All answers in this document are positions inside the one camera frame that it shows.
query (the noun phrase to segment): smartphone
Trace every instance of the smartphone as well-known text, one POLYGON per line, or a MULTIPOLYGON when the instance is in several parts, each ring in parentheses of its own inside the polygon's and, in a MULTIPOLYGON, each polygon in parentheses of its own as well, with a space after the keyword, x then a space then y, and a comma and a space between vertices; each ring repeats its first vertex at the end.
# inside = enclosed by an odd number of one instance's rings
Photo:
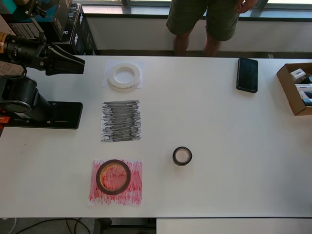
POLYGON ((258 91, 258 61, 239 58, 236 89, 256 93, 258 91))

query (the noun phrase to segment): tape roll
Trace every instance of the tape roll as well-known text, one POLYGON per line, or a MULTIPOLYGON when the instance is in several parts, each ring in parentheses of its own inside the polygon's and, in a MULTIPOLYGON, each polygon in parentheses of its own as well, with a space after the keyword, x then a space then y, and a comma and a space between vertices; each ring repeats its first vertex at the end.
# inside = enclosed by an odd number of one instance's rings
POLYGON ((139 84, 141 78, 141 73, 140 70, 138 69, 137 66, 131 63, 121 63, 118 64, 117 66, 113 67, 109 73, 108 80, 110 84, 121 90, 125 89, 131 89, 137 86, 139 84), (120 83, 116 80, 116 74, 120 71, 130 71, 134 74, 134 78, 128 82, 128 83, 120 83))
POLYGON ((98 188, 103 193, 108 194, 108 195, 117 195, 117 194, 120 194, 120 193, 122 193, 123 191, 125 191, 127 189, 127 187, 129 186, 129 183, 130 183, 130 179, 131 179, 131 173, 130 173, 130 169, 127 166, 127 164, 125 164, 124 162, 122 162, 120 160, 113 159, 113 160, 109 160, 107 162, 104 162, 100 166, 100 168, 97 171, 96 182, 97 182, 98 188), (102 176, 103 176, 103 173, 105 172, 105 170, 107 170, 111 166, 116 166, 116 165, 123 167, 123 169, 125 170, 126 176, 127 176, 126 177, 126 181, 118 189, 114 189, 114 190, 113 189, 108 189, 104 185, 104 181, 102 180, 102 176))
POLYGON ((175 149, 172 159, 178 166, 185 166, 192 160, 192 152, 186 147, 178 147, 175 149))

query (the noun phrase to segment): shorts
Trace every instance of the shorts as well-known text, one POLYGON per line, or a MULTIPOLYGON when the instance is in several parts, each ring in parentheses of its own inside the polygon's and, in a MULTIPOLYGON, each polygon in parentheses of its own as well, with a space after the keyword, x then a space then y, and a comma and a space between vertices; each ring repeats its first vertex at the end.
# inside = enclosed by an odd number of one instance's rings
POLYGON ((238 21, 237 3, 238 0, 172 0, 167 27, 175 35, 187 33, 207 10, 207 32, 219 41, 229 40, 238 21))

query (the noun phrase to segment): scribbles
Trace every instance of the scribbles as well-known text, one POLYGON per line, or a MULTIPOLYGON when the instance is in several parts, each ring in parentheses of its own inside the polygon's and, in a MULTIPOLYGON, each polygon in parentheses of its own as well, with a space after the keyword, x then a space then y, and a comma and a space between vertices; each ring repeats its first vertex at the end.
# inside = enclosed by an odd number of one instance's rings
POLYGON ((104 102, 101 138, 105 142, 141 139, 140 101, 104 102))
POLYGON ((142 201, 142 169, 143 162, 141 160, 124 160, 121 159, 130 169, 131 180, 128 188, 118 195, 107 195, 103 193, 97 186, 96 175, 99 167, 105 162, 104 160, 94 160, 91 186, 89 192, 89 203, 91 204, 118 204, 138 206, 142 201))

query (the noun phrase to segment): white table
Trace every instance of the white table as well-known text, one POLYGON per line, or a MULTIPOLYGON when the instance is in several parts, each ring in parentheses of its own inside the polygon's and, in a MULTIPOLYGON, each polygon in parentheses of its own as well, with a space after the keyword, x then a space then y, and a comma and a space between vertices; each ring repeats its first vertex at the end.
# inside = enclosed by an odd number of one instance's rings
POLYGON ((78 130, 5 128, 0 217, 312 215, 312 117, 295 117, 276 72, 259 59, 259 91, 236 90, 235 58, 83 57, 84 75, 29 69, 47 100, 82 102, 78 130), (102 88, 105 62, 145 63, 142 89, 102 88), (101 103, 140 99, 141 141, 100 142, 101 103), (172 162, 178 146, 193 160, 172 162), (138 207, 88 205, 95 158, 142 159, 138 207))

